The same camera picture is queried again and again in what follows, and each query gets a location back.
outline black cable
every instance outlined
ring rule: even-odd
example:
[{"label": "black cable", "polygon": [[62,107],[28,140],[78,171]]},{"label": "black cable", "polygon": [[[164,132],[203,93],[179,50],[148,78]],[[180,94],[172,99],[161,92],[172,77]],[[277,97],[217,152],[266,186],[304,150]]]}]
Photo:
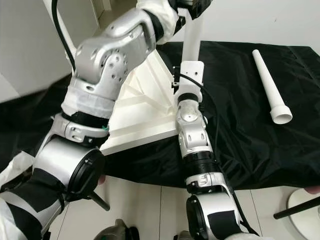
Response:
[{"label": "black cable", "polygon": [[[217,106],[216,106],[216,103],[215,103],[215,100],[214,98],[211,96],[211,94],[209,93],[209,91],[207,89],[205,89],[204,86],[202,86],[200,83],[198,83],[197,81],[195,81],[194,79],[192,79],[191,77],[187,76],[187,75],[184,75],[182,73],[179,74],[180,77],[184,78],[184,79],[187,79],[189,80],[190,82],[192,82],[193,84],[197,85],[201,90],[203,90],[207,96],[210,98],[210,100],[212,101],[213,103],[213,106],[214,106],[214,111],[215,111],[215,114],[216,114],[216,127],[215,127],[215,136],[214,136],[214,149],[216,151],[217,149],[217,141],[218,141],[218,132],[219,132],[219,113],[218,113],[218,109],[217,109]],[[233,198],[234,198],[234,202],[235,202],[235,205],[236,207],[238,208],[239,210],[239,214],[240,214],[240,217],[242,218],[243,222],[241,223],[248,231],[249,233],[251,234],[255,234],[257,236],[259,236],[259,234],[250,226],[250,224],[248,223],[248,220],[246,219],[246,216],[241,208],[241,205],[239,203],[239,200],[237,198],[237,195],[235,194],[235,192],[233,192],[232,194]]]},{"label": "black cable", "polygon": [[239,203],[239,200],[237,198],[236,193],[233,192],[232,196],[233,196],[235,205],[239,210],[240,217],[242,218],[242,221],[243,221],[243,222],[240,222],[240,223],[248,230],[249,233],[259,236],[259,234],[250,226],[248,220],[246,219],[246,216],[245,216],[245,214],[244,214],[244,212],[243,212],[243,210],[242,210],[242,208],[240,206],[240,203]]},{"label": "black cable", "polygon": [[57,5],[58,5],[58,0],[52,0],[52,2],[51,2],[51,13],[52,13],[53,23],[54,23],[56,31],[58,32],[58,35],[59,35],[60,40],[61,40],[61,42],[63,44],[63,47],[64,47],[64,49],[66,51],[66,54],[68,55],[68,58],[69,58],[70,63],[72,65],[72,69],[73,69],[73,71],[75,71],[76,70],[75,59],[74,59],[74,56],[72,56],[70,48],[69,48],[69,46],[68,46],[68,44],[66,42],[66,39],[64,37],[64,34],[61,31],[59,20],[58,20]]},{"label": "black cable", "polygon": [[195,81],[194,79],[192,79],[191,77],[184,75],[182,73],[179,73],[179,76],[189,80],[190,82],[192,82],[193,84],[197,85],[201,90],[203,90],[207,96],[210,98],[213,106],[214,106],[214,111],[215,111],[215,136],[214,136],[214,152],[217,151],[217,142],[218,142],[218,133],[219,133],[219,113],[218,113],[218,109],[217,109],[217,105],[215,103],[214,98],[211,96],[210,92],[205,89],[204,86],[202,86],[200,83],[198,83],[197,81]]}]

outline white pipe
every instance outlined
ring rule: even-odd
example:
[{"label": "white pipe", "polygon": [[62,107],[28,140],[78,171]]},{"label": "white pipe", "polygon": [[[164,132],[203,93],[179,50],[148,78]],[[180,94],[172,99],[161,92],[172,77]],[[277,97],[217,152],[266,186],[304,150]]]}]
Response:
[{"label": "white pipe", "polygon": [[290,122],[293,117],[290,108],[285,105],[260,52],[257,49],[253,50],[252,55],[256,67],[258,68],[266,96],[269,100],[271,107],[270,114],[273,122],[275,124],[286,124]]},{"label": "white pipe", "polygon": [[[46,10],[47,10],[48,13],[49,13],[49,16],[50,16],[50,18],[51,18],[52,23],[53,23],[53,25],[54,25],[54,20],[53,20],[52,12],[51,12],[51,3],[52,3],[52,0],[43,0],[43,3],[44,3],[44,5],[45,5]],[[66,44],[68,45],[68,47],[69,47],[69,49],[70,49],[70,51],[71,51],[71,54],[72,54],[73,57],[74,57],[74,56],[76,55],[77,49],[76,49],[74,43],[72,42],[72,39],[71,39],[71,37],[70,37],[70,35],[69,35],[69,32],[68,32],[68,30],[67,30],[67,28],[66,28],[66,25],[65,25],[64,21],[62,20],[61,15],[60,15],[60,13],[59,13],[58,10],[57,10],[57,17],[58,17],[58,21],[59,21],[59,25],[60,25],[62,34],[63,34],[63,36],[64,36],[64,38],[65,38]]]},{"label": "white pipe", "polygon": [[198,61],[199,50],[201,43],[201,32],[203,27],[203,14],[195,20],[192,20],[189,11],[186,9],[185,17],[185,32],[182,49],[183,61]]}]

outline black cloth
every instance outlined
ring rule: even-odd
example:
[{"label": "black cloth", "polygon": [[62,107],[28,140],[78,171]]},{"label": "black cloth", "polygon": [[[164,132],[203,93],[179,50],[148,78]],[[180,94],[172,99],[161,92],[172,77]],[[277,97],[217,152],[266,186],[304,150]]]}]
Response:
[{"label": "black cloth", "polygon": [[[181,62],[182,43],[158,48],[172,65]],[[293,120],[276,125],[252,57],[259,49]],[[304,46],[253,43],[201,43],[204,86],[220,114],[217,156],[235,189],[320,185],[320,57]],[[0,104],[0,167],[20,150],[35,154],[58,113],[70,78],[47,91]],[[215,112],[208,96],[203,106],[208,133]],[[185,187],[177,137],[106,156],[105,173],[155,185]]]}]

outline white triangular base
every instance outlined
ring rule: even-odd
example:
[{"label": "white triangular base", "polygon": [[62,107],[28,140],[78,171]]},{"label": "white triangular base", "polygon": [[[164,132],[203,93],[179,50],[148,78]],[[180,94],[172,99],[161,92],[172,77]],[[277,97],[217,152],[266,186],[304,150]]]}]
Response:
[{"label": "white triangular base", "polygon": [[128,75],[100,148],[104,155],[177,135],[172,81],[156,50]]},{"label": "white triangular base", "polygon": [[[320,196],[318,194],[310,194],[304,189],[298,189],[291,194],[288,200],[288,208],[302,204]],[[320,206],[315,206],[305,211],[293,214],[290,220],[295,228],[307,240],[319,240],[320,236]]]}]

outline round white base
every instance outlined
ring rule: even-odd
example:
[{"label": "round white base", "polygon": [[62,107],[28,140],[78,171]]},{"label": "round white base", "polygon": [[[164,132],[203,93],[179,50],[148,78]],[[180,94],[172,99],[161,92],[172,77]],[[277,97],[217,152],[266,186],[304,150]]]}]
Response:
[{"label": "round white base", "polygon": [[[310,194],[303,188],[296,190],[288,199],[287,207],[292,208],[296,205],[312,200],[320,196],[318,194]],[[295,228],[307,240],[319,240],[320,236],[320,206],[310,208],[305,211],[293,214],[290,220]]]}]

